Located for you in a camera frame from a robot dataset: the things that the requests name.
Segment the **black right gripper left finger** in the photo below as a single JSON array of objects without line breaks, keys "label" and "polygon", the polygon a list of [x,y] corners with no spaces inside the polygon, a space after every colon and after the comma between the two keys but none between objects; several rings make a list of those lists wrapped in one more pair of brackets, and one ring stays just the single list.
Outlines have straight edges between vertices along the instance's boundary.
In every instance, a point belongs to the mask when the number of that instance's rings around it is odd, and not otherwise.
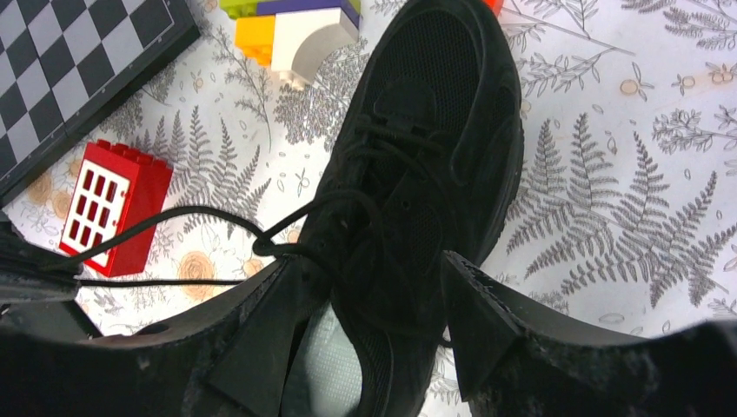
[{"label": "black right gripper left finger", "polygon": [[4,416],[276,416],[302,275],[276,261],[130,336],[72,343],[1,332]]}]

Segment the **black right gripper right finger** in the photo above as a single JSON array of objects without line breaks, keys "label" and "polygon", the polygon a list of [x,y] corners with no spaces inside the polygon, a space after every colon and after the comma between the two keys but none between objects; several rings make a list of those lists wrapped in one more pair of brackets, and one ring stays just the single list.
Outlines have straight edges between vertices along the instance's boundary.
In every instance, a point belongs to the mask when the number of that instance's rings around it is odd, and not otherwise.
[{"label": "black right gripper right finger", "polygon": [[442,293],[475,416],[733,416],[736,323],[647,339],[562,314],[447,252]]}]

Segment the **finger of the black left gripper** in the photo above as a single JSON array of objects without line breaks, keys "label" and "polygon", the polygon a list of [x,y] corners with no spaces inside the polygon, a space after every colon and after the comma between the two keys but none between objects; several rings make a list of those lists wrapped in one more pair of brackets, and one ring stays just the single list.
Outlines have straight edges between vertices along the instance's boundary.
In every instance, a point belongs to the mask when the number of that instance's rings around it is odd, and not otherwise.
[{"label": "finger of the black left gripper", "polygon": [[72,301],[80,283],[78,265],[48,270],[64,257],[20,236],[10,222],[1,222],[1,303]]},{"label": "finger of the black left gripper", "polygon": [[2,304],[1,325],[52,340],[103,336],[75,301]]}]

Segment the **black shoelace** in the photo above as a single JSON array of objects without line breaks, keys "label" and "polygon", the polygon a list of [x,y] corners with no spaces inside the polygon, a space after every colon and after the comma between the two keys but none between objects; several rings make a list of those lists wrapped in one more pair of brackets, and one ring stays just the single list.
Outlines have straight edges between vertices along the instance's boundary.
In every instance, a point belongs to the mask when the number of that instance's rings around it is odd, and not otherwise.
[{"label": "black shoelace", "polygon": [[317,304],[341,290],[350,307],[378,316],[369,293],[392,269],[389,224],[362,193],[328,192],[269,229],[220,209],[180,206],[117,232],[104,206],[88,195],[81,201],[84,210],[68,199],[59,247],[82,269],[72,305],[105,331],[129,334],[201,307],[284,256],[315,270]]}]

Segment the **black sneaker shoe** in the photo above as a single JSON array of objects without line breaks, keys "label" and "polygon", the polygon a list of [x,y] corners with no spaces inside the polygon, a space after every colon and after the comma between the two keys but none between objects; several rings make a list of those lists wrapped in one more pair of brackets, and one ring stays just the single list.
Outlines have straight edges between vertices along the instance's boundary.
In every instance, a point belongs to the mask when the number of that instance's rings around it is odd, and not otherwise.
[{"label": "black sneaker shoe", "polygon": [[441,263],[482,263],[521,176],[521,89],[481,1],[409,1],[368,60],[281,283],[282,416],[416,416],[446,327]]}]

